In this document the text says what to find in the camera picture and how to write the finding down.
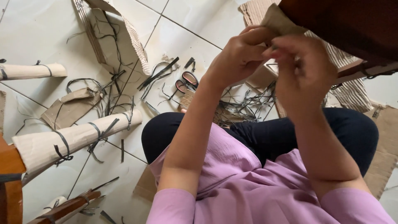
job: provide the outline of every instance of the fingernail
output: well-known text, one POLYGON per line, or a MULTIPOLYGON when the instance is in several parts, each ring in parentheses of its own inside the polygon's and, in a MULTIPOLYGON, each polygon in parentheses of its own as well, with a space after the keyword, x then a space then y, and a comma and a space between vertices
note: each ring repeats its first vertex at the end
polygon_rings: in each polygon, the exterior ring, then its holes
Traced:
POLYGON ((273 44, 273 45, 271 45, 271 49, 274 51, 274 50, 276 50, 276 49, 278 49, 279 47, 278 46, 276 46, 275 44, 273 44))

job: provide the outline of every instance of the hand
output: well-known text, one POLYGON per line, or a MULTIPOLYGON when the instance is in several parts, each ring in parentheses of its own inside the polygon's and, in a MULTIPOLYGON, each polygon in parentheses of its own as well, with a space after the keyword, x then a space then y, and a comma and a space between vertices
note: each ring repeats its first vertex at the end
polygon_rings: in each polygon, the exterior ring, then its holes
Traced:
POLYGON ((274 58, 279 66, 276 96, 293 123, 305 122, 321 112, 322 100, 337 78, 337 69, 319 39, 288 35, 272 42, 273 47, 264 52, 264 57, 274 58))
POLYGON ((249 77, 264 61, 261 54, 268 48, 259 44, 270 46, 274 37, 276 35, 266 27, 246 27, 238 36, 228 41, 202 79, 207 79, 211 85, 224 90, 249 77))

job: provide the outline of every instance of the pink shirt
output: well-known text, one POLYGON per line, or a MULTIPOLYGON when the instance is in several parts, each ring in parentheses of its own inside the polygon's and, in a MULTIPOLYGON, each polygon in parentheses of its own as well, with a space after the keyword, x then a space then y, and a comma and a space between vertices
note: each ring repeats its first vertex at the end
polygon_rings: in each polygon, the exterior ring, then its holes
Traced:
MULTIPOLYGON (((165 152, 149 165, 159 181, 165 152)), ((147 224, 395 223, 371 194, 341 188, 319 202, 299 151, 264 168, 242 143, 213 124, 197 199, 181 189, 159 191, 147 224)))

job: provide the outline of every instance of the white tile floor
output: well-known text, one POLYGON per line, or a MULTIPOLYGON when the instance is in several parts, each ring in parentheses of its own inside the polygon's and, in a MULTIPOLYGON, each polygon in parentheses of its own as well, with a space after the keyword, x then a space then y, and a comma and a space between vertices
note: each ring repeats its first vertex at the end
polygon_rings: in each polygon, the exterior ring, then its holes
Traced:
MULTIPOLYGON (((213 58, 222 50, 231 36, 237 35, 244 28, 243 15, 238 11, 239 4, 246 0, 113 0, 110 1, 135 26, 141 43, 145 46, 150 67, 162 61, 162 55, 179 57, 182 67, 194 57, 196 60, 195 75, 200 78, 209 67, 213 58)), ((93 78, 104 84, 110 75, 96 60, 94 51, 87 36, 73 34, 84 30, 77 19, 71 1, 64 0, 0 0, 0 58, 7 63, 33 65, 38 59, 43 64, 60 63, 68 71, 66 78, 45 78, 17 81, 2 81, 0 90, 7 92, 5 111, 4 137, 11 143, 11 137, 22 126, 26 118, 39 118, 58 98, 66 94, 66 84, 76 78, 93 78)), ((123 27, 118 17, 111 21, 123 27)), ((99 24, 101 33, 110 30, 99 24)), ((106 223, 99 217, 105 210, 117 223, 121 216, 125 223, 145 223, 150 203, 136 197, 133 189, 146 166, 146 159, 141 145, 141 131, 154 114, 140 101, 142 91, 138 85, 145 79, 142 68, 132 48, 125 29, 120 29, 118 44, 125 64, 126 73, 119 84, 123 91, 118 103, 130 101, 128 96, 135 95, 136 108, 142 111, 143 124, 122 131, 101 142, 95 149, 99 164, 89 153, 82 149, 75 153, 73 160, 60 166, 52 166, 23 188, 24 216, 27 223, 57 196, 75 197, 88 188, 96 187, 117 176, 119 180, 101 188, 107 196, 99 203, 100 208, 93 217, 78 214, 68 223, 106 223), (120 139, 125 139, 125 161, 121 163, 120 139)), ((100 40, 108 63, 116 66, 115 43, 111 39, 100 40)), ((146 100, 161 113, 176 111, 177 104, 165 101, 161 88, 172 94, 174 82, 184 69, 180 67, 165 79, 158 81, 146 100)), ((398 107, 398 75, 378 77, 365 81, 370 98, 398 107)), ((86 86, 76 83, 73 90, 86 86)), ((233 88, 237 95, 243 95, 246 86, 233 88)), ((264 110, 266 120, 277 118, 275 107, 264 110)), ((84 124, 98 118, 96 110, 91 110, 78 120, 84 124)), ((37 120, 28 120, 20 134, 49 131, 49 128, 37 120)), ((396 185, 398 172, 395 171, 388 183, 396 185)), ((386 210, 394 213, 398 206, 398 191, 386 192, 380 200, 386 210)))

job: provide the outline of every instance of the forearm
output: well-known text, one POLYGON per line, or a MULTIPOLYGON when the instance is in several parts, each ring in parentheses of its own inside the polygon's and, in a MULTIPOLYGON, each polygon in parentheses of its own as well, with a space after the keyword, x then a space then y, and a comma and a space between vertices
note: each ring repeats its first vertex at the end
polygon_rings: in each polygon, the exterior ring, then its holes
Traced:
POLYGON ((351 181, 361 177, 359 168, 330 128, 321 110, 295 123, 298 149, 309 179, 351 181))
POLYGON ((167 150, 158 190, 181 188, 196 196, 214 111, 222 91, 208 85, 206 75, 202 78, 167 150))

